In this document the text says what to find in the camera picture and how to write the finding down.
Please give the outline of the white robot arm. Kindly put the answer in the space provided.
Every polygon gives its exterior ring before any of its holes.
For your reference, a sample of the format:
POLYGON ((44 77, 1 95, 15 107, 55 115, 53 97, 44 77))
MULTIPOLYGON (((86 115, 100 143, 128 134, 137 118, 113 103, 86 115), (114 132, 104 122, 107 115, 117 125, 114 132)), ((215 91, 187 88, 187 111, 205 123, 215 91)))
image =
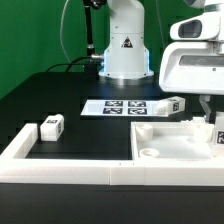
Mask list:
POLYGON ((110 43, 99 78, 123 88, 125 97, 149 87, 198 94, 206 120, 211 121, 216 113, 209 106, 210 97, 224 95, 224 0, 184 1, 204 12, 171 26, 173 42, 165 48, 155 76, 144 45, 144 7, 138 0, 108 0, 110 43))

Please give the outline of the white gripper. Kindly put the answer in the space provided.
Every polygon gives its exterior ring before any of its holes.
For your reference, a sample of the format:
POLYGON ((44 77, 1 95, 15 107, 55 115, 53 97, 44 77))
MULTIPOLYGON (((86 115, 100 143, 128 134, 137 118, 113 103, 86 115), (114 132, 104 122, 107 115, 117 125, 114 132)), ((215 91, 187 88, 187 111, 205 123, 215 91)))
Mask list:
POLYGON ((171 26, 174 40, 164 51, 159 85, 165 92, 208 94, 199 97, 205 121, 215 114, 210 95, 224 95, 224 15, 203 13, 171 26))

